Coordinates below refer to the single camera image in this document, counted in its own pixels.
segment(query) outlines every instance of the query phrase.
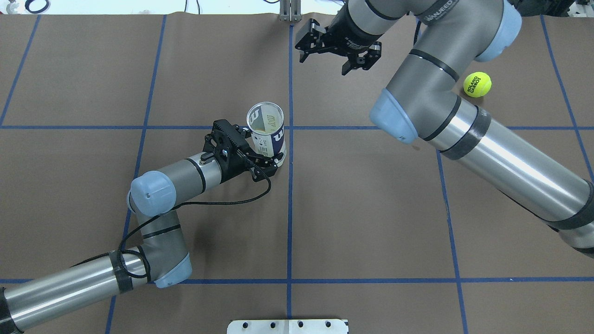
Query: black cable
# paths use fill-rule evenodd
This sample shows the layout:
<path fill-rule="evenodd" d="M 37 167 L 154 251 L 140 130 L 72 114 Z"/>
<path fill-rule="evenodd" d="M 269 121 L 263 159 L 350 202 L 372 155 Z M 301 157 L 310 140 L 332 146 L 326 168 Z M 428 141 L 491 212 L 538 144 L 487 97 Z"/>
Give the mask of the black cable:
<path fill-rule="evenodd" d="M 48 9 L 48 8 L 49 8 L 49 0 L 45 0 L 45 6 L 43 6 L 43 8 L 42 8 L 42 9 L 40 9 L 40 10 L 38 10 L 38 11 L 32 11 L 32 10 L 29 8 L 29 5 L 31 5 L 31 3 L 32 3 L 32 2 L 33 2 L 33 0 L 26 0 L 26 1 L 25 1 L 25 9 L 26 9 L 26 10 L 27 10 L 29 13 L 31 13 L 31 14 L 39 14 L 39 13 L 45 12 L 45 11 L 46 11 L 46 9 Z"/>
<path fill-rule="evenodd" d="M 415 29 L 415 38 L 412 41 L 412 45 L 416 44 L 417 39 L 419 39 L 419 32 L 421 31 L 421 21 L 418 21 L 416 23 L 416 29 Z"/>
<path fill-rule="evenodd" d="M 266 181 L 268 182 L 268 188 L 261 193 L 258 196 L 252 197 L 248 200 L 242 200 L 242 201 L 233 201 L 233 202 L 198 202 L 198 201 L 193 201 L 193 202 L 184 202 L 181 203 L 177 206 L 174 206 L 173 208 L 171 208 L 170 211 L 174 211 L 179 209 L 182 206 L 186 206 L 186 205 L 235 205 L 235 204 L 245 204 L 245 203 L 249 203 L 255 200 L 258 200 L 259 198 L 262 198 L 263 196 L 265 196 L 266 194 L 268 194 L 270 192 L 270 189 L 272 189 L 272 182 L 270 181 L 270 178 L 268 177 L 268 175 L 266 175 L 266 173 L 262 170 L 262 168 L 260 168 L 259 166 L 257 166 L 256 164 L 254 164 L 251 160 L 245 158 L 246 163 L 250 166 L 253 167 L 256 171 L 257 174 L 262 174 L 264 176 L 264 178 L 266 179 Z M 126 273 L 126 275 L 132 277 L 132 278 L 146 278 L 148 277 L 148 275 L 150 274 L 150 265 L 149 265 L 149 261 L 147 261 L 146 257 L 142 254 L 140 254 L 139 252 L 136 251 L 129 251 L 129 250 L 123 250 L 122 248 L 124 247 L 124 244 L 126 243 L 126 240 L 128 240 L 128 238 L 130 238 L 131 236 L 133 236 L 135 233 L 137 233 L 138 231 L 140 231 L 141 228 L 147 226 L 148 224 L 154 222 L 156 219 L 158 219 L 160 217 L 160 215 L 157 215 L 155 217 L 152 217 L 151 219 L 147 220 L 146 222 L 140 224 L 137 228 L 133 229 L 132 232 L 128 233 L 123 239 L 122 241 L 119 243 L 118 249 L 116 250 L 117 255 L 118 255 L 118 265 L 120 267 L 122 267 L 124 269 L 124 272 Z M 144 265 L 144 269 L 145 269 L 145 274 L 144 275 L 136 275 L 133 274 L 131 272 L 128 271 L 128 268 L 126 268 L 126 264 L 122 261 L 122 254 L 133 254 L 136 255 L 142 262 Z"/>
<path fill-rule="evenodd" d="M 70 268 L 72 268 L 72 267 L 76 267 L 76 266 L 79 266 L 79 265 L 81 265 L 81 264 L 83 264 L 83 263 L 87 263 L 87 262 L 91 262 L 91 261 L 93 261 L 93 260 L 100 259 L 100 258 L 102 258 L 102 257 L 104 257 L 104 256 L 108 256 L 108 255 L 109 255 L 109 253 L 103 253 L 103 254 L 100 254 L 100 255 L 97 255 L 97 256 L 90 257 L 90 258 L 88 258 L 88 259 L 86 259 L 86 260 L 84 260 L 84 261 L 82 261 L 82 262 L 79 262 L 79 263 L 77 263 L 77 264 L 75 264 L 75 265 L 71 266 Z"/>

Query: white metal plate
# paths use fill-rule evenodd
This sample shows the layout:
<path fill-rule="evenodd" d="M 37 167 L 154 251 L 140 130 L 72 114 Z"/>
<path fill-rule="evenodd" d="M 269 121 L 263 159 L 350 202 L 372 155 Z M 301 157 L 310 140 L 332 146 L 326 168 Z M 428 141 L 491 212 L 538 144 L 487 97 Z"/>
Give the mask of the white metal plate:
<path fill-rule="evenodd" d="M 348 334 L 349 321 L 342 319 L 235 320 L 227 334 Z"/>

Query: logo on robot arm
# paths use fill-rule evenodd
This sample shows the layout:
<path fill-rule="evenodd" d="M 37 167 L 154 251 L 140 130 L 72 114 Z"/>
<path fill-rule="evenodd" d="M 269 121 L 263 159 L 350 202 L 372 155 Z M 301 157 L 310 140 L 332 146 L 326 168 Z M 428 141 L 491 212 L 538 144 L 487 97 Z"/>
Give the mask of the logo on robot arm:
<path fill-rule="evenodd" d="M 448 9 L 452 6 L 453 3 L 454 0 L 449 0 L 443 6 L 441 6 L 440 9 L 438 9 L 435 13 L 425 16 L 425 21 L 433 21 L 435 19 L 441 18 L 447 13 Z"/>

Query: wire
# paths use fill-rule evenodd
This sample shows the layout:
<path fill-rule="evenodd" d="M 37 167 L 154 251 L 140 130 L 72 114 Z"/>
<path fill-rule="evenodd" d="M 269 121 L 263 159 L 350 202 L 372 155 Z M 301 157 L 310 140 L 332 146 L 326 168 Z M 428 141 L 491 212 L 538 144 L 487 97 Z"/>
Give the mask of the wire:
<path fill-rule="evenodd" d="M 421 30 L 421 21 L 418 21 L 416 23 L 416 29 L 415 29 L 415 38 L 412 41 L 412 45 L 416 44 L 417 39 L 419 39 L 419 32 Z"/>
<path fill-rule="evenodd" d="M 100 255 L 97 255 L 97 256 L 90 257 L 90 258 L 88 258 L 88 259 L 86 259 L 86 260 L 84 260 L 84 261 L 82 261 L 82 262 L 79 262 L 79 263 L 77 263 L 77 264 L 75 264 L 75 265 L 71 266 L 70 268 L 72 268 L 72 267 L 76 267 L 76 266 L 79 266 L 79 265 L 81 265 L 81 264 L 83 264 L 83 263 L 87 263 L 87 262 L 91 262 L 91 261 L 93 261 L 93 260 L 100 259 L 100 258 L 102 258 L 102 257 L 104 257 L 104 256 L 108 256 L 108 255 L 109 255 L 109 253 L 103 253 L 103 254 L 100 254 Z"/>
<path fill-rule="evenodd" d="M 181 203 L 177 206 L 174 206 L 173 208 L 171 208 L 170 211 L 174 211 L 179 209 L 182 206 L 186 206 L 186 205 L 235 205 L 235 204 L 245 204 L 245 203 L 249 203 L 255 200 L 258 200 L 259 198 L 262 198 L 263 196 L 265 196 L 266 194 L 268 194 L 270 192 L 270 189 L 272 189 L 272 182 L 270 181 L 270 178 L 268 177 L 268 175 L 266 175 L 266 173 L 262 170 L 262 168 L 260 168 L 259 166 L 257 166 L 256 164 L 254 164 L 251 160 L 247 159 L 245 157 L 245 162 L 250 166 L 253 167 L 256 172 L 258 174 L 262 174 L 264 176 L 264 178 L 266 179 L 266 181 L 268 182 L 268 188 L 261 193 L 258 196 L 252 197 L 248 200 L 242 200 L 242 201 L 233 201 L 233 202 L 199 202 L 199 201 L 193 201 L 193 202 L 184 202 Z M 129 250 L 123 250 L 124 244 L 126 243 L 126 240 L 128 240 L 131 236 L 133 236 L 135 233 L 137 233 L 138 231 L 140 231 L 141 228 L 147 226 L 148 224 L 154 222 L 155 220 L 157 220 L 160 217 L 160 215 L 157 215 L 155 217 L 152 217 L 151 219 L 147 220 L 146 222 L 140 224 L 138 227 L 136 227 L 135 229 L 132 230 L 132 232 L 128 233 L 123 239 L 122 241 L 119 243 L 118 249 L 116 250 L 117 255 L 118 255 L 118 266 L 124 269 L 124 272 L 126 273 L 126 275 L 132 277 L 132 278 L 147 278 L 150 275 L 150 265 L 149 265 L 149 261 L 147 261 L 146 256 L 140 254 L 139 252 L 136 251 L 129 251 Z M 144 265 L 144 269 L 145 269 L 145 274 L 144 275 L 136 275 L 131 273 L 130 271 L 128 271 L 128 268 L 126 268 L 126 264 L 122 261 L 122 254 L 133 254 L 136 255 L 142 262 Z"/>

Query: metal bracket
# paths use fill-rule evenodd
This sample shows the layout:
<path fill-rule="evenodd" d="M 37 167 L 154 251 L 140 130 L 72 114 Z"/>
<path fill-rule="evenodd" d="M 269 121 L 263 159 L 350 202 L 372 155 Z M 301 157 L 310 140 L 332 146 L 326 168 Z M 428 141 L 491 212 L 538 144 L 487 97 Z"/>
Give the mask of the metal bracket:
<path fill-rule="evenodd" d="M 348 334 L 349 321 L 342 319 L 235 320 L 227 334 Z"/>
<path fill-rule="evenodd" d="M 312 53 L 330 52 L 347 57 L 348 60 L 342 65 L 342 75 L 358 68 L 366 71 L 381 58 L 381 42 L 374 42 L 362 56 L 358 53 L 349 53 L 337 47 L 336 39 L 328 33 L 328 27 L 322 28 L 319 22 L 313 18 L 310 18 L 307 24 L 299 29 L 296 39 L 295 49 L 300 53 L 299 62 L 304 62 Z"/>
<path fill-rule="evenodd" d="M 280 20 L 301 21 L 301 0 L 280 0 Z"/>
<path fill-rule="evenodd" d="M 264 180 L 264 175 L 254 170 L 251 164 L 247 164 L 246 159 L 260 167 L 268 177 L 273 176 L 278 169 L 274 160 L 280 160 L 283 153 L 274 157 L 256 153 L 246 141 L 251 134 L 248 128 L 240 128 L 237 124 L 231 125 L 226 119 L 214 121 L 211 132 L 204 136 L 202 151 L 205 154 L 200 157 L 200 164 L 203 165 L 211 159 L 217 160 L 221 170 L 221 183 L 245 171 L 252 173 L 254 182 Z"/>

